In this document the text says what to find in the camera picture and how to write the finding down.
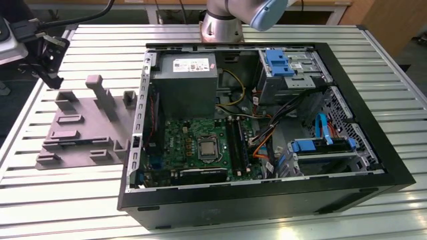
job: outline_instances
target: barcode label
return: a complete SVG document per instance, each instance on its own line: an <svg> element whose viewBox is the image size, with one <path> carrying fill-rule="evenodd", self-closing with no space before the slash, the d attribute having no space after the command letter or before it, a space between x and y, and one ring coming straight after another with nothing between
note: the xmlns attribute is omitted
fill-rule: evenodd
<svg viewBox="0 0 427 240"><path fill-rule="evenodd" d="M268 169L268 171L270 171L271 173L274 173L275 167L274 167L274 165L272 165L270 162L267 162L266 168Z"/></svg>
<svg viewBox="0 0 427 240"><path fill-rule="evenodd" d="M258 105L259 105L259 98L255 96L255 97L252 98L252 100L254 100L254 104L258 106Z"/></svg>

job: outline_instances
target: aluminum extrusion table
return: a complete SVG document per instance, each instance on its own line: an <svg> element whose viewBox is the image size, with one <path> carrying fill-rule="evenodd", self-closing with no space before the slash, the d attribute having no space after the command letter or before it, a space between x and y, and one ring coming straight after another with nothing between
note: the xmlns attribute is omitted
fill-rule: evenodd
<svg viewBox="0 0 427 240"><path fill-rule="evenodd" d="M355 26L243 31L247 42L330 44L416 184L343 213L148 232L116 210L121 165L35 169L57 109L57 92L39 80L0 150L0 238L426 239L427 100L372 35ZM197 25L81 25L64 37L72 41L60 67L61 89L77 97L92 97L89 74L103 76L115 96L139 88L145 43L200 41Z"/></svg>

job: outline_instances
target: yellow wire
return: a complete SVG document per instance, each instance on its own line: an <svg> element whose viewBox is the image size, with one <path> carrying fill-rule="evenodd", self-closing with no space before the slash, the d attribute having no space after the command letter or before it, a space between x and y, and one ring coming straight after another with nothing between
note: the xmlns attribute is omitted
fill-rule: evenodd
<svg viewBox="0 0 427 240"><path fill-rule="evenodd" d="M238 99L238 101L234 101L234 102L230 102L230 103L224 103L224 104L218 104L218 106L226 107L226 106L235 105L236 103L239 103L243 100L243 98L246 97L246 86L243 85L243 82L242 82L240 78L230 70L223 69L223 71L230 73L230 75L238 80L238 82L239 82L239 84L242 86L242 96Z"/></svg>

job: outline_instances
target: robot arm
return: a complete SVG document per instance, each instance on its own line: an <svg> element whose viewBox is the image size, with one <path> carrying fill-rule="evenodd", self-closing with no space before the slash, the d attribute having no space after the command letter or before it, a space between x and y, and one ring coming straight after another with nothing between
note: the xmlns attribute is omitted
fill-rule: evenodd
<svg viewBox="0 0 427 240"><path fill-rule="evenodd" d="M296 0L208 0L201 25L205 42L232 43L243 39L242 22L267 31Z"/></svg>

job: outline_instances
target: table leg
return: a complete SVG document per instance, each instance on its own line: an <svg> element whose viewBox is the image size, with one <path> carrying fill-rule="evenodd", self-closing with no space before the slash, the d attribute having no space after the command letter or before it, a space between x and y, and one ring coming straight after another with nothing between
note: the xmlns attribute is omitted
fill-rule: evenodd
<svg viewBox="0 0 427 240"><path fill-rule="evenodd" d="M326 25L338 25L343 18L347 6L336 6L331 16L328 17Z"/></svg>

